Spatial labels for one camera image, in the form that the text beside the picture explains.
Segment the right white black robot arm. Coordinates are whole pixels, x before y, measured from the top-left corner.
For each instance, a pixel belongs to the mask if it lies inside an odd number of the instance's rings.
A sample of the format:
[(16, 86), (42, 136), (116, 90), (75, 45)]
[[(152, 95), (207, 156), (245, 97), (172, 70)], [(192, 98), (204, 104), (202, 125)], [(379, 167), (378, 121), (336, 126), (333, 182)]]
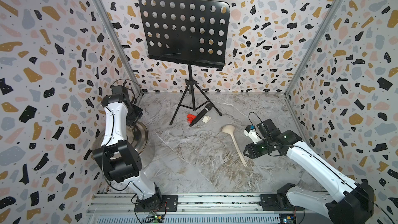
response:
[(282, 187), (283, 200), (323, 215), (334, 224), (364, 224), (374, 214), (374, 190), (357, 183), (328, 164), (293, 131), (266, 131), (259, 135), (248, 125), (244, 134), (251, 139), (243, 154), (251, 159), (277, 151), (304, 168), (326, 194), (304, 190), (292, 184)]

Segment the stainless steel pot lid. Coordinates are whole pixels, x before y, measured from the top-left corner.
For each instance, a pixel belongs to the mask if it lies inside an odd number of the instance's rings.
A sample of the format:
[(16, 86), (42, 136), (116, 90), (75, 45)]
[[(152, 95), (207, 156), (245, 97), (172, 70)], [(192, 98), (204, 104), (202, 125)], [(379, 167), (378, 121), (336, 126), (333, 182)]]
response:
[(149, 131), (142, 122), (137, 122), (134, 127), (126, 127), (129, 143), (139, 153), (144, 171), (155, 156), (155, 144), (150, 140)]

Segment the black perforated music stand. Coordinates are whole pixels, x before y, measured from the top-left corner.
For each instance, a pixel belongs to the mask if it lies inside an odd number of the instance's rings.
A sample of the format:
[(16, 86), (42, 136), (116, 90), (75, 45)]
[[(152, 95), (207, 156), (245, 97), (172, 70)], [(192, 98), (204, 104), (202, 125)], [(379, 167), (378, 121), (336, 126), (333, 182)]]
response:
[(230, 5), (212, 0), (139, 0), (139, 5), (149, 59), (187, 65), (183, 94), (191, 94), (189, 109), (199, 109), (194, 91), (205, 92), (192, 67), (224, 68)]

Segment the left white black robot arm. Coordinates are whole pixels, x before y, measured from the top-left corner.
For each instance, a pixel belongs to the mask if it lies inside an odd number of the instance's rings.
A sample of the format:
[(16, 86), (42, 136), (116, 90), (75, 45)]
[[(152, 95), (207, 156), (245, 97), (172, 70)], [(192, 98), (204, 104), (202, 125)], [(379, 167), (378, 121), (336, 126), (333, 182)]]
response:
[(102, 141), (93, 149), (95, 162), (107, 183), (125, 183), (137, 196), (138, 212), (177, 211), (178, 195), (163, 195), (156, 183), (143, 169), (143, 151), (149, 144), (149, 132), (140, 122), (143, 110), (134, 105), (129, 90), (122, 85), (112, 86), (112, 93), (101, 105), (106, 114)]

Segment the small red block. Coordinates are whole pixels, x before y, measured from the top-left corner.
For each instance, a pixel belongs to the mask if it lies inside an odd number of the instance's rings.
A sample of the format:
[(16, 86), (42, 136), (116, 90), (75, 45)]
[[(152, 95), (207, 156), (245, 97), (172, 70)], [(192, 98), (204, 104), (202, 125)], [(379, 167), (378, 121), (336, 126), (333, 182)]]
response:
[(195, 115), (188, 114), (188, 115), (187, 115), (188, 123), (192, 123), (192, 121), (193, 121), (195, 118), (196, 118)]

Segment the small cream white block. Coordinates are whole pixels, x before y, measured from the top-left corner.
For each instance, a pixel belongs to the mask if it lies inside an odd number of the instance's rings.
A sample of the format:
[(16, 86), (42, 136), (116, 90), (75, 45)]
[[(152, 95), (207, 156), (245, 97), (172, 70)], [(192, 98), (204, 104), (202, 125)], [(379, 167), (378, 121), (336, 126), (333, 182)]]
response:
[(204, 116), (204, 118), (202, 119), (202, 121), (203, 121), (204, 123), (208, 123), (210, 120), (211, 120), (211, 117), (210, 117), (210, 116)]

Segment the left green circuit board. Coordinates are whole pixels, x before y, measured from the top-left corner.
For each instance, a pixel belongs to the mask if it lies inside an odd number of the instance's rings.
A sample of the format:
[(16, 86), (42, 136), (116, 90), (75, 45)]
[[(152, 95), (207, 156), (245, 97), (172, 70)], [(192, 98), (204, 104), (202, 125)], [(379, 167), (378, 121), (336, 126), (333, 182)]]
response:
[(148, 216), (144, 219), (144, 224), (163, 224), (165, 222), (166, 212), (156, 213), (154, 211), (150, 211)]

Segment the cream plastic ladle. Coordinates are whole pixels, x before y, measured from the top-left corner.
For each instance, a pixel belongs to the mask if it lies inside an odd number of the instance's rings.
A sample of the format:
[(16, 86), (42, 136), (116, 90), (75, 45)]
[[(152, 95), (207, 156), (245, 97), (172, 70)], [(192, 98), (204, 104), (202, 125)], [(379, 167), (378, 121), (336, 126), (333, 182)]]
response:
[(232, 138), (233, 144), (235, 146), (235, 149), (236, 149), (236, 151), (238, 153), (238, 156), (239, 156), (243, 166), (246, 167), (247, 163), (246, 163), (246, 161), (245, 161), (245, 159), (243, 157), (242, 152), (240, 151), (240, 149), (238, 147), (237, 141), (236, 141), (235, 136), (234, 136), (235, 126), (227, 124), (227, 125), (222, 127), (221, 131), (222, 131), (222, 133), (226, 133), (226, 134), (230, 135), (230, 137)]

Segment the green circuit board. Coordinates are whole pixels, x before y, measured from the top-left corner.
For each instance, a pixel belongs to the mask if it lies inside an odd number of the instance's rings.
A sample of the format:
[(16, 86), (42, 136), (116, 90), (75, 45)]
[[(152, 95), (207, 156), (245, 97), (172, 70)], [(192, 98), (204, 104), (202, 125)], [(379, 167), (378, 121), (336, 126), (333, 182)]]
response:
[(148, 216), (144, 219), (144, 224), (163, 224), (165, 222), (166, 212), (156, 213), (154, 211), (150, 211)]
[(296, 224), (296, 216), (294, 214), (280, 214), (280, 224)]

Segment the right green circuit board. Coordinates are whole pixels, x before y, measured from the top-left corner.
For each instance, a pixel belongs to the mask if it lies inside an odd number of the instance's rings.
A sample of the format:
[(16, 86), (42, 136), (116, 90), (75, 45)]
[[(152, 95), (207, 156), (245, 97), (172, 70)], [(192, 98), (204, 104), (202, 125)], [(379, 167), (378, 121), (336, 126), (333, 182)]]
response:
[(280, 214), (280, 224), (296, 224), (296, 216), (294, 214)]

